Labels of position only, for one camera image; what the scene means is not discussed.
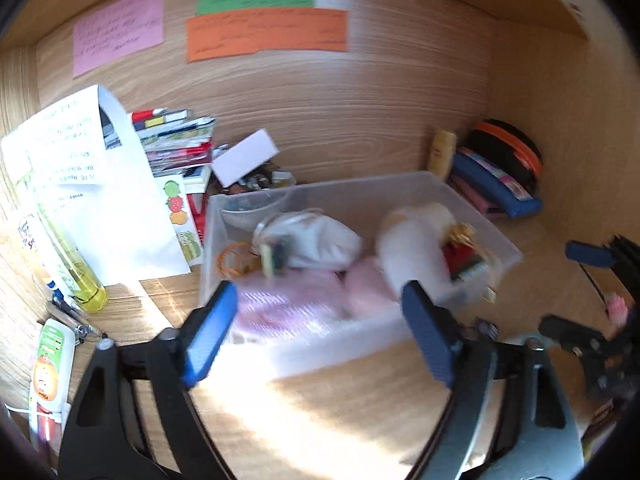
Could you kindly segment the person right hand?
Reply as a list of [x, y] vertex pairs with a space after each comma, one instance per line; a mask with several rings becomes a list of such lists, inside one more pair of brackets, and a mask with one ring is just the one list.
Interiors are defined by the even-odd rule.
[[617, 294], [611, 294], [606, 297], [605, 311], [608, 319], [616, 330], [625, 327], [628, 320], [629, 309], [625, 299]]

